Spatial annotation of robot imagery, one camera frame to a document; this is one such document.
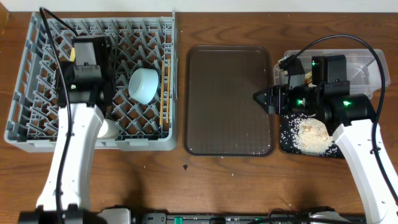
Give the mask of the light blue bowl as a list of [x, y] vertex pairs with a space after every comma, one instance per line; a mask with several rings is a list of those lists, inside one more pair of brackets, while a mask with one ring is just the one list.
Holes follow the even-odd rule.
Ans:
[[129, 96], [138, 103], [148, 104], [156, 94], [159, 84], [159, 75], [156, 70], [138, 68], [129, 81]]

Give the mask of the wooden chopstick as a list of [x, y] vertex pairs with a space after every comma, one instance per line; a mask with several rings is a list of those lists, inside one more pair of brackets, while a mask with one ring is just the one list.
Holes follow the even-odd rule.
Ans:
[[168, 72], [167, 72], [167, 97], [166, 97], [166, 123], [169, 123], [170, 111], [170, 87], [171, 87], [171, 59], [168, 59]]
[[164, 77], [165, 77], [165, 62], [162, 61], [161, 68], [161, 80], [160, 80], [160, 126], [163, 125], [163, 114], [164, 114]]

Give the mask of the yellow plate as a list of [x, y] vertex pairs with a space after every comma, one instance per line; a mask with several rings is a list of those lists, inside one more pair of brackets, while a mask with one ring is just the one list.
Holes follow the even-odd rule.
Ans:
[[71, 62], [74, 62], [74, 61], [75, 61], [75, 58], [76, 58], [76, 55], [75, 55], [75, 48], [72, 47], [71, 52], [70, 52], [70, 61], [71, 61]]

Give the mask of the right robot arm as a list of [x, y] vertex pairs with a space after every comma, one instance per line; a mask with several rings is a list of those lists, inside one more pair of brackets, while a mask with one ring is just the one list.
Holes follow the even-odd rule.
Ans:
[[397, 223], [397, 173], [369, 98], [350, 93], [344, 55], [314, 56], [311, 66], [311, 84], [270, 86], [254, 101], [268, 114], [312, 115], [322, 122], [349, 165], [366, 221]]

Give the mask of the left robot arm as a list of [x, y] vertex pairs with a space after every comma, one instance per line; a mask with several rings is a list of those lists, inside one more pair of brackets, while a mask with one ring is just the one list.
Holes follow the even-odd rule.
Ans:
[[90, 210], [90, 174], [95, 144], [116, 94], [105, 35], [72, 41], [74, 61], [60, 62], [58, 133], [50, 172], [33, 212], [19, 223], [106, 223]]

